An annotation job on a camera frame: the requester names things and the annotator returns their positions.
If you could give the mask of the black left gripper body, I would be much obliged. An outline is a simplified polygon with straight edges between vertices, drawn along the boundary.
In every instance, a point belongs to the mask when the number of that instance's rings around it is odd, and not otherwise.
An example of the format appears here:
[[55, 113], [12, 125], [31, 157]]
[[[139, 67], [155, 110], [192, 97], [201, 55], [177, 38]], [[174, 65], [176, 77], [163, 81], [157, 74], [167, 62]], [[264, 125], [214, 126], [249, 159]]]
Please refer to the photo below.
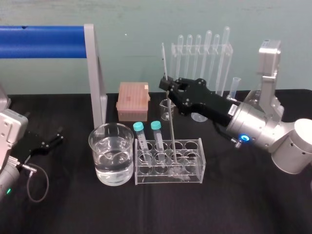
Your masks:
[[22, 139], [14, 146], [14, 158], [26, 163], [32, 156], [49, 152], [49, 144], [36, 133], [26, 131]]

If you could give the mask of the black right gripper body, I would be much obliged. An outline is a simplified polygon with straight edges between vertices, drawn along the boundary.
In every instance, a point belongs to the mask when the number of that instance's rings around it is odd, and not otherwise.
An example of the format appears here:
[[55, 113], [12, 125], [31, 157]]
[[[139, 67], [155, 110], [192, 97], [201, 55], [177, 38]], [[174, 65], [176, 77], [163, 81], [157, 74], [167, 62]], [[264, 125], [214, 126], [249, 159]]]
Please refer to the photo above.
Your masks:
[[183, 115], [200, 114], [211, 121], [227, 127], [232, 116], [229, 111], [235, 102], [227, 100], [207, 88], [206, 81], [198, 78], [180, 78], [180, 88], [183, 90], [182, 106], [179, 112]]

